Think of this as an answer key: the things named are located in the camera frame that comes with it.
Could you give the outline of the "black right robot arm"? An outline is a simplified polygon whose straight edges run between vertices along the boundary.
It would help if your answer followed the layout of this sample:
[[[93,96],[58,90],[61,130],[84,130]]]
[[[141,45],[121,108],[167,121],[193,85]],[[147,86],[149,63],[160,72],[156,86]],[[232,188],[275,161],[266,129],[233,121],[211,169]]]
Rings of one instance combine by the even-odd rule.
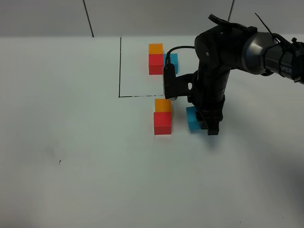
[[[271,31],[259,32],[256,27],[231,23],[213,14],[209,19],[216,26],[195,38],[199,68],[188,101],[197,108],[201,129],[217,135],[230,71],[262,76],[275,73],[303,84],[304,44],[296,38],[289,42]]]

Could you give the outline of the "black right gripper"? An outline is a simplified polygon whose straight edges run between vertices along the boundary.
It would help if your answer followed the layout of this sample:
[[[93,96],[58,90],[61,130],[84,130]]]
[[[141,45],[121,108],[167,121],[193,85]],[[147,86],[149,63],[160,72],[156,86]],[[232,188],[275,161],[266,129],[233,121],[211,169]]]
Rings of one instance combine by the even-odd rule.
[[[196,119],[200,129],[207,130],[208,135],[218,135],[219,123],[223,119],[222,109],[225,102],[225,89],[228,82],[230,67],[209,67],[199,64],[193,79],[193,93],[188,96],[198,111]]]

